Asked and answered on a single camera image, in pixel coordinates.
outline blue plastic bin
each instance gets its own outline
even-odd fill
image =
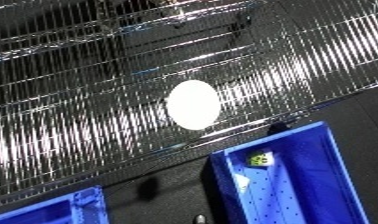
[[[274,164],[250,166],[259,150],[271,150]],[[230,223],[369,223],[323,122],[216,152],[211,161]]]
[[[0,215],[0,224],[108,224],[100,187]]]

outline small label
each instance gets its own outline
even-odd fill
[[[253,152],[248,157],[248,165],[249,166],[272,166],[275,163],[275,159],[273,158],[273,153],[271,150],[263,149]]]

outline black surface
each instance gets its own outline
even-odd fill
[[[331,126],[371,223],[378,224],[378,88],[314,113]],[[105,189],[111,223],[191,223],[198,214],[226,223],[207,159]]]

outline wire rack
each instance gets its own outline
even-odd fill
[[[166,112],[190,79],[222,102],[204,131]],[[0,205],[374,86],[376,0],[0,0]]]

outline white ball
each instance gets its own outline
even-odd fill
[[[167,99],[167,110],[179,126],[202,130],[218,118],[221,104],[217,92],[209,84],[190,80],[172,90]]]

